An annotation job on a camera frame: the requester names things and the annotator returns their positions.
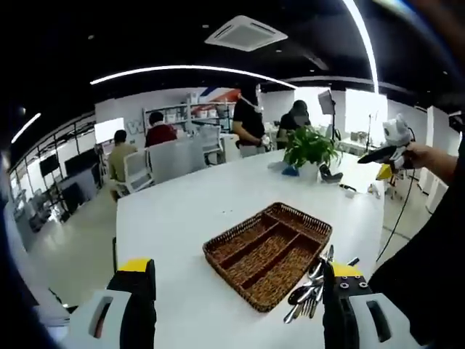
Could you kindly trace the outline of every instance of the spoon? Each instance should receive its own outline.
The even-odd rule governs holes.
[[[318,276],[315,279],[307,281],[300,287],[297,287],[292,293],[289,295],[288,303],[290,305],[296,305],[298,302],[297,300],[301,298],[304,294],[308,293],[309,290],[314,289],[317,286],[323,284],[323,275]]]

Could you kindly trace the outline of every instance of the potted plant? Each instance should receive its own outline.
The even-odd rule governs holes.
[[[321,164],[338,159],[334,142],[312,127],[300,127],[288,135],[284,161],[299,170],[299,176],[316,182]]]

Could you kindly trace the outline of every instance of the person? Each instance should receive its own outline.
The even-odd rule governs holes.
[[[137,151],[137,148],[131,144],[126,144],[127,133],[123,129],[115,132],[114,142],[115,148],[108,156],[108,167],[110,169],[110,179],[118,182],[125,182],[126,175],[124,174],[124,158]],[[119,199],[119,195],[115,190],[110,191],[111,196],[115,201]]]
[[[286,147],[288,132],[295,131],[304,125],[311,125],[307,104],[303,100],[296,100],[290,111],[281,117],[278,136],[276,137],[278,150]]]
[[[244,86],[234,107],[232,130],[239,136],[238,147],[243,158],[264,153],[262,137],[264,126],[257,93],[259,88]]]
[[[145,137],[145,147],[151,147],[155,144],[176,140],[176,130],[171,125],[163,122],[164,116],[159,111],[154,111],[150,114],[148,122],[151,128]]]
[[[458,158],[411,143],[405,156],[417,169],[425,167],[449,189],[426,225],[373,274],[373,292],[385,294],[410,320],[419,344],[455,348],[461,340],[464,304],[456,282],[463,265],[465,223],[465,142]]]

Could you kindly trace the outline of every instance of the person in red shirt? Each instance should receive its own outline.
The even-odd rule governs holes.
[[[148,122],[152,128],[148,130],[147,136],[145,137],[146,148],[170,140],[177,140],[176,129],[171,125],[165,124],[163,119],[163,114],[159,111],[154,111],[150,114]]]

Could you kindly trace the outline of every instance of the black clothing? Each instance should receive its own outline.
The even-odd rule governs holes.
[[[409,318],[411,334],[422,345],[434,340],[439,348],[454,348],[461,339],[465,311],[460,281],[465,242],[464,197],[462,140],[453,182],[436,211],[369,282],[373,292],[384,293]]]
[[[310,125],[310,120],[305,122],[305,125]],[[287,114],[284,114],[281,116],[281,122],[279,124],[279,130],[278,130],[278,136],[280,137],[280,132],[282,129],[285,129],[286,131],[295,131],[298,129],[300,126],[296,123],[296,119],[292,115],[292,111],[290,111]],[[284,149],[286,147],[286,142],[276,142],[276,145],[278,147],[278,150]]]
[[[235,104],[233,121],[241,121],[242,127],[254,137],[262,138],[264,135],[262,115],[244,100],[238,100]],[[239,139],[239,144],[254,145],[252,142],[241,139]]]

